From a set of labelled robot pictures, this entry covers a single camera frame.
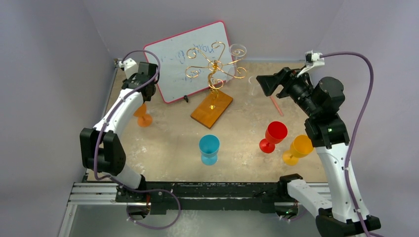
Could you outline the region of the clear wine glass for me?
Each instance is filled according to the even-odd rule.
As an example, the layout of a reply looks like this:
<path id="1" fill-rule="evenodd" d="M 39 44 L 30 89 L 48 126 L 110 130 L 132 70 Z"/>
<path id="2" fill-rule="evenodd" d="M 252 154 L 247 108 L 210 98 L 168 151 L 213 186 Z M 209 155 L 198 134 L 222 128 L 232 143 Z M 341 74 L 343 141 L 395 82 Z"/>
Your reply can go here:
<path id="1" fill-rule="evenodd" d="M 229 76 L 227 80 L 245 78 L 247 75 L 246 69 L 242 67 L 238 67 L 237 63 L 245 58 L 246 53 L 247 53 L 246 47 L 242 44 L 236 43 L 236 44 L 230 45 L 229 51 L 233 59 L 233 64 L 228 72 Z"/>

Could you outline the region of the orange plastic wine glass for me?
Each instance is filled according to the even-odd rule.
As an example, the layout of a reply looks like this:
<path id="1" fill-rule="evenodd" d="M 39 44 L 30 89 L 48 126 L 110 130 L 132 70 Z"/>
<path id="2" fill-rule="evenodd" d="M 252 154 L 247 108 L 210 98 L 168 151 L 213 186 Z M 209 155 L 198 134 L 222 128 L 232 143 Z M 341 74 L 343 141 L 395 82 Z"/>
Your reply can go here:
<path id="1" fill-rule="evenodd" d="M 133 114 L 134 117 L 137 118 L 137 124 L 140 127 L 147 127 L 150 126 L 153 119 L 147 113 L 147 105 L 144 103 L 142 104 Z"/>

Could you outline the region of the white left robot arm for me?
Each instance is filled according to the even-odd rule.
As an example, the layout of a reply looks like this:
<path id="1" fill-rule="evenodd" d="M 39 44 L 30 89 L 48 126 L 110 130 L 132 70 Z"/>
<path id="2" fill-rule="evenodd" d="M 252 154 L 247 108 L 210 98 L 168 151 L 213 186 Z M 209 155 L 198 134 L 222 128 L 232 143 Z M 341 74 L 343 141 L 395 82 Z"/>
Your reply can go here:
<path id="1" fill-rule="evenodd" d="M 146 180 L 127 165 L 119 136 L 134 113 L 155 94 L 160 64 L 136 63 L 129 58 L 120 67 L 126 79 L 116 102 L 96 125 L 80 132 L 82 164 L 93 171 L 96 180 L 109 178 L 127 189 L 135 202 L 141 202 L 147 197 Z"/>

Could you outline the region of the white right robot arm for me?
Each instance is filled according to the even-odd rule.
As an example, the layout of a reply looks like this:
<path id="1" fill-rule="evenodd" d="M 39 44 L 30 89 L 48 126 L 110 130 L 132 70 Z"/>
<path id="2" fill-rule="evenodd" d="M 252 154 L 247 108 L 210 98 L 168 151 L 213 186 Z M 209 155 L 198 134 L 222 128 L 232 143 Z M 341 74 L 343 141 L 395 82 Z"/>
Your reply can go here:
<path id="1" fill-rule="evenodd" d="M 293 174 L 280 178 L 279 198 L 301 203 L 315 218 L 323 237 L 374 236 L 381 228 L 380 219 L 371 215 L 363 202 L 350 160 L 352 140 L 338 115 L 345 100 L 343 84 L 324 77 L 313 85 L 308 73 L 288 67 L 273 75 L 257 76 L 256 80 L 266 96 L 282 86 L 277 97 L 290 97 L 308 116 L 305 132 L 322 162 L 331 195 L 330 200 L 323 198 Z"/>

